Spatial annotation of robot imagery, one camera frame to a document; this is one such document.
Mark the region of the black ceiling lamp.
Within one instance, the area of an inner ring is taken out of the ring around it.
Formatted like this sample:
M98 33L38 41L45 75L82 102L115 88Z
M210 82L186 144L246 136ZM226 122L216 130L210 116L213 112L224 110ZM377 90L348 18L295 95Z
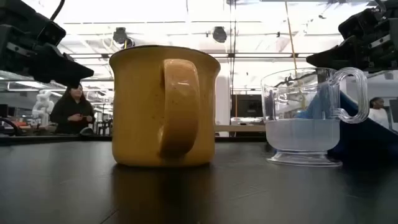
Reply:
M113 32L113 40L118 44L124 44L128 40L125 27L117 27Z
M218 43L225 43L227 39L227 34L222 26L215 26L212 34L213 39Z

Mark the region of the mustard yellow ceramic mug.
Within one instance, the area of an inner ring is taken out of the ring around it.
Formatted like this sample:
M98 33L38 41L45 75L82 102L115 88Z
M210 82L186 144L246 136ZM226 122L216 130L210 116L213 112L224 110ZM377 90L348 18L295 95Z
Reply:
M212 160L217 59L186 47L142 45L116 52L109 63L116 162L185 167Z

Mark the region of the blue microfiber cloth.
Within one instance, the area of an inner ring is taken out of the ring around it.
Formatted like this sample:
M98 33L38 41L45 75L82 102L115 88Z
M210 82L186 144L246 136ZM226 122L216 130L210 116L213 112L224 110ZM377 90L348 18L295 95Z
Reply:
M340 123L340 141L327 156L347 164L398 164L398 134L371 119Z

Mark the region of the black table frame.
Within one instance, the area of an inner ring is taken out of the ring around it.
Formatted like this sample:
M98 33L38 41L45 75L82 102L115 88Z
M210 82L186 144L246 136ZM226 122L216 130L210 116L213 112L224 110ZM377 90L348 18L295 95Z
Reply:
M60 142L111 142L111 136L80 136L80 135L58 135L58 136L8 136L0 137L0 146L13 146L24 144L46 144ZM266 142L265 136L238 136L238 137L215 137L215 142Z

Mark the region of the black monitor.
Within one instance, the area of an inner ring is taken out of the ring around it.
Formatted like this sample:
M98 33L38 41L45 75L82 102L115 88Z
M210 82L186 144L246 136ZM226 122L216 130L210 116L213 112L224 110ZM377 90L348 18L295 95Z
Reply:
M260 118L262 116L261 95L231 96L231 117Z

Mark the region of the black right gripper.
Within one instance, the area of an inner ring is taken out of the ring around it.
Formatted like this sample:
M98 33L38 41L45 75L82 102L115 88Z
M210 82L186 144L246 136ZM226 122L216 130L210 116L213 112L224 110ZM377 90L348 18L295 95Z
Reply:
M338 26L344 41L306 57L314 67L398 70L398 1L378 1Z

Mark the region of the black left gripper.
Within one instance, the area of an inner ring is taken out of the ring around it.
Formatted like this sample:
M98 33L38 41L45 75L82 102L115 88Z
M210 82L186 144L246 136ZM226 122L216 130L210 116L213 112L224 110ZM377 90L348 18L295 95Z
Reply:
M57 48L66 31L54 22L65 0L50 18L22 0L0 0L0 70L77 87L94 71Z

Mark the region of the clear plastic footed cup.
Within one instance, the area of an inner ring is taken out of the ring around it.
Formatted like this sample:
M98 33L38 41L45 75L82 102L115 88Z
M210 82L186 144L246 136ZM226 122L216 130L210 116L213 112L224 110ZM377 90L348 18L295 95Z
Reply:
M340 84L356 81L358 111L340 106ZM365 74L357 68L299 68L272 73L261 80L267 142L276 149L271 162L335 167L327 152L340 141L340 123L358 124L369 114Z

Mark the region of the white robot figure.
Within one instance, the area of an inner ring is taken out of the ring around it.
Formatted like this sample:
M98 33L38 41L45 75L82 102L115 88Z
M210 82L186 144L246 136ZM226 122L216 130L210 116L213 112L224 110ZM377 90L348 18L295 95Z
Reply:
M53 110L54 102L50 100L52 94L49 90L40 90L36 96L36 102L32 109L34 119L40 119L41 126L49 124L49 116Z

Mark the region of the person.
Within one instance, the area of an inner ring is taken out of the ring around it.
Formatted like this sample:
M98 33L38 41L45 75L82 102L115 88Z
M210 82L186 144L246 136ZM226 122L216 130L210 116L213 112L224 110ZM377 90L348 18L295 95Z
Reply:
M55 103L50 114L50 121L55 123L55 134L79 134L89 124L95 122L95 112L85 98L83 87L67 87L62 97Z
M369 118L385 128L389 128L387 112L384 109L384 100L380 97L372 98L369 102Z

